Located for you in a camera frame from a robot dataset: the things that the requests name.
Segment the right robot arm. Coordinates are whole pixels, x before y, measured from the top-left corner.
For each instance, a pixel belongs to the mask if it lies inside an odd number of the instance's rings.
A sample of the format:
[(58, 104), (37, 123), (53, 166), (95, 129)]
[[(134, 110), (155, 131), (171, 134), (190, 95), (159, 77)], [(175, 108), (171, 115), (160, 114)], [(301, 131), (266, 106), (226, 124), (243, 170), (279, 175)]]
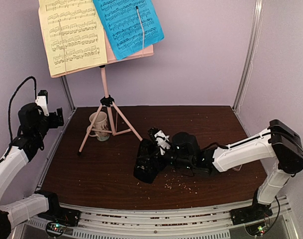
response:
[(289, 178), (303, 170), (301, 138), (278, 119), (270, 121), (268, 128), (247, 139), (228, 145), (214, 142), (203, 149), (200, 149), (196, 137), (186, 132), (169, 137), (157, 130), (153, 135), (163, 160), (205, 176), (253, 161), (276, 158), (273, 171), (256, 190), (253, 205), (247, 209), (247, 216), (252, 220), (259, 219)]

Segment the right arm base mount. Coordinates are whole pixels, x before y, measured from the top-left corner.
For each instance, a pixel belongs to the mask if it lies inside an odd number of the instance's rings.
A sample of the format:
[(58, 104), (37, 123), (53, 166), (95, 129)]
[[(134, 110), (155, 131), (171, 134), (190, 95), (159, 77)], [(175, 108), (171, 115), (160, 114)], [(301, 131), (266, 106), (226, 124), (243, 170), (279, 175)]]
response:
[(245, 224), (261, 220), (264, 219), (265, 215), (273, 215), (270, 205), (254, 204), (248, 207), (242, 207), (230, 211), (233, 225)]

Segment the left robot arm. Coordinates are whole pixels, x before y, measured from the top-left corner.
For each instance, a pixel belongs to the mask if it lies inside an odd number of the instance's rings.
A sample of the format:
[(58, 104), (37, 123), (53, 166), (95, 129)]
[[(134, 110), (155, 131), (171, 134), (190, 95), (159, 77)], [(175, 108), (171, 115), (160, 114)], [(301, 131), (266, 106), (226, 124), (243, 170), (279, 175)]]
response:
[[(0, 159), (0, 200), (17, 173), (27, 165), (38, 150), (44, 149), (43, 139), (51, 128), (63, 126), (62, 109), (47, 112), (47, 106), (28, 103), (18, 112), (20, 126), (4, 156)], [(56, 193), (37, 191), (31, 196), (8, 205), (0, 204), (0, 239), (6, 239), (13, 228), (31, 217), (45, 213), (53, 221), (64, 213)]]

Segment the clear metronome cover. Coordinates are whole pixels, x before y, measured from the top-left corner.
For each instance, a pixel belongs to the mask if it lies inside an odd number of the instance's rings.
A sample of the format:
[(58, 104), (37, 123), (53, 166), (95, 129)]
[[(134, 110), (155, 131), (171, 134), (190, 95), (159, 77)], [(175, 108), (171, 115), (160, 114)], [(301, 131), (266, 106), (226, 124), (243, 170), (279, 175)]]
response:
[(240, 171), (241, 170), (241, 168), (242, 168), (242, 166), (240, 165), (240, 166), (237, 166), (237, 167), (233, 167), (232, 169), (234, 170), (234, 171)]

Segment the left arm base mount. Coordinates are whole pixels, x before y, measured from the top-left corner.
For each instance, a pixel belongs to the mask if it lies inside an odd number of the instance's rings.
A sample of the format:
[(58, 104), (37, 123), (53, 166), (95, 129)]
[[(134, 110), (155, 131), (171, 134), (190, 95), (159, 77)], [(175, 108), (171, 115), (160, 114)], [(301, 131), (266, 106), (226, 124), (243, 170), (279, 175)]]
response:
[(50, 204), (48, 211), (37, 216), (64, 226), (75, 227), (79, 223), (80, 215), (79, 210), (61, 207), (59, 204)]

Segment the black metronome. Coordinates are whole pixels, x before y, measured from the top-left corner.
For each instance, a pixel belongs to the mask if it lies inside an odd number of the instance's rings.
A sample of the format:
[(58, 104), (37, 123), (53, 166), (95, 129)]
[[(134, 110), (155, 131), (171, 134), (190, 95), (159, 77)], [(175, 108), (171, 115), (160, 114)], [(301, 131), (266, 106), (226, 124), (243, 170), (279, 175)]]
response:
[(152, 184), (165, 167), (158, 145), (144, 138), (139, 144), (133, 176), (144, 183)]

